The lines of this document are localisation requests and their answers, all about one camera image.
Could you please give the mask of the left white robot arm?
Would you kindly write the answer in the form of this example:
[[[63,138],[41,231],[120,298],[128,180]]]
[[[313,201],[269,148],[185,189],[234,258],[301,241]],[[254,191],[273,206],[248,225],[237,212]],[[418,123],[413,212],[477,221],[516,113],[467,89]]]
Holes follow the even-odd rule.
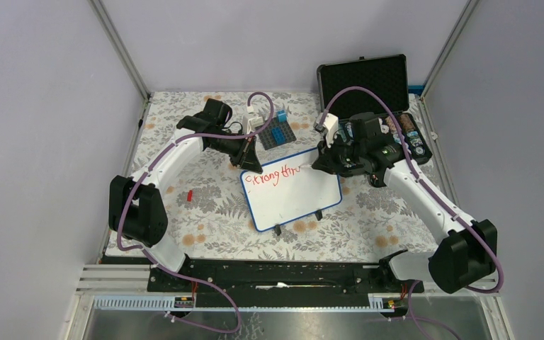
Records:
[[[169,235],[169,209],[164,198],[184,168],[211,149],[229,157],[240,169],[261,173],[256,155],[256,136],[271,123],[270,114],[257,129],[232,132],[233,111],[226,103],[208,99],[204,108],[178,121],[171,139],[156,156],[128,176],[115,176],[110,182],[108,226],[115,232],[121,251],[141,251],[155,266],[166,269],[164,282],[175,291],[191,284],[191,273],[184,267],[187,255]]]

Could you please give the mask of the blue framed whiteboard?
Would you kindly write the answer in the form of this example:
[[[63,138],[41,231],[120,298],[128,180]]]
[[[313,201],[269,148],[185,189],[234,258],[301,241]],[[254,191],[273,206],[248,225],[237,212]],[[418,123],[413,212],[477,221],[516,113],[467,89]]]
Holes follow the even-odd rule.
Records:
[[[337,175],[300,169],[317,156],[317,148],[307,149],[264,164],[262,174],[241,173],[239,180],[257,231],[272,230],[342,202]]]

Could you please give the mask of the black poker chip case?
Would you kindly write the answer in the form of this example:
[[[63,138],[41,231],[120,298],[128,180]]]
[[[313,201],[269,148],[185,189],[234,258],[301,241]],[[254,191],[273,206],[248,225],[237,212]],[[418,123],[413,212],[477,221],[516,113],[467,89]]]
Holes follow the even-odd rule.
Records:
[[[397,162],[405,158],[402,142],[418,164],[431,160],[432,152],[409,113],[405,55],[323,64],[317,69],[317,81],[322,112],[338,119],[367,112],[385,115],[397,143]]]

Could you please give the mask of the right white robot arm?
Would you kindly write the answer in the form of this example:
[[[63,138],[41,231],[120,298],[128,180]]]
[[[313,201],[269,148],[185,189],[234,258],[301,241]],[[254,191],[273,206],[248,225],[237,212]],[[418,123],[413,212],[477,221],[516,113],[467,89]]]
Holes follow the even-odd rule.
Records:
[[[393,115],[360,113],[346,120],[323,112],[314,125],[322,136],[311,167],[341,177],[367,176],[371,186],[387,187],[425,224],[434,251],[402,250],[381,260],[381,288],[395,292],[406,281],[433,281],[443,292],[463,288],[490,293],[474,283],[495,273],[497,229],[478,221],[451,202],[420,169]]]

